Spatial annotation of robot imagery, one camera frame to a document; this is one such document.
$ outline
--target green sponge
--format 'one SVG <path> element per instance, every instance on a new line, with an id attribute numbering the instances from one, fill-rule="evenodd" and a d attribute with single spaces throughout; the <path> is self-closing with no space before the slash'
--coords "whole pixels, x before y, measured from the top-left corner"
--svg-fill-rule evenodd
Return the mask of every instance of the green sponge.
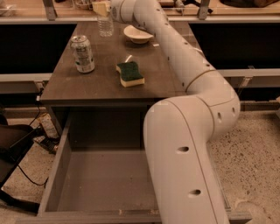
<path id="1" fill-rule="evenodd" d="M 126 88 L 145 83 L 145 79 L 139 73 L 138 64 L 135 61 L 117 64 L 116 71 L 119 72 L 121 83 Z"/>

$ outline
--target black chair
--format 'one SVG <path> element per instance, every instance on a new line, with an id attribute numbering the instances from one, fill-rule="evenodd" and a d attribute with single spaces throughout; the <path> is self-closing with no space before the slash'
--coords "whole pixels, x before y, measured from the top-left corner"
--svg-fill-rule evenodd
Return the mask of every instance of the black chair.
<path id="1" fill-rule="evenodd" d="M 32 139 L 38 136 L 39 132 L 39 129 L 27 124 L 9 125 L 6 118 L 0 115 L 0 200 L 8 206 L 35 214 L 39 209 L 38 203 L 15 199 L 1 188 L 32 147 Z"/>

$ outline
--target clear plastic bottle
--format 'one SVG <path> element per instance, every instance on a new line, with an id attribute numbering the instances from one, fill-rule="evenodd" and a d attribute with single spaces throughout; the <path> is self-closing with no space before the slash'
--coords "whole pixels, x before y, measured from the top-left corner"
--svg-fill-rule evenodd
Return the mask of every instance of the clear plastic bottle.
<path id="1" fill-rule="evenodd" d="M 99 29 L 100 36 L 110 37 L 113 35 L 114 25 L 110 13 L 108 13 L 106 17 L 102 15 L 98 15 L 97 22 L 98 22 L 98 29 Z"/>

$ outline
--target can lid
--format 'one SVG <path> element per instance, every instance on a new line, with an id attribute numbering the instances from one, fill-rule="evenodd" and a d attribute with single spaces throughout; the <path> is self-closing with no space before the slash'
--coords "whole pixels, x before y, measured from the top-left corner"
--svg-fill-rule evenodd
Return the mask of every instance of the can lid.
<path id="1" fill-rule="evenodd" d="M 86 41 L 88 38 L 85 35 L 77 35 L 71 38 L 73 43 L 80 43 Z"/>

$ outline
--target speckled floor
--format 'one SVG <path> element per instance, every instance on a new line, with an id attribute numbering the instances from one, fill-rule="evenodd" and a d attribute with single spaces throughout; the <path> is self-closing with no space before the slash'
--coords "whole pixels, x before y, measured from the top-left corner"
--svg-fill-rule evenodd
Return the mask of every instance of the speckled floor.
<path id="1" fill-rule="evenodd" d="M 9 123 L 30 120 L 9 119 Z M 235 127 L 208 147 L 232 210 L 249 211 L 253 220 L 248 224 L 279 224 L 280 119 L 276 111 L 241 112 Z M 33 180 L 43 183 L 53 158 L 34 144 L 21 166 Z M 4 190 L 15 197 L 40 202 L 44 187 L 31 184 L 16 170 Z M 14 224 L 17 218 L 30 215 L 33 214 L 0 204 L 1 224 Z"/>

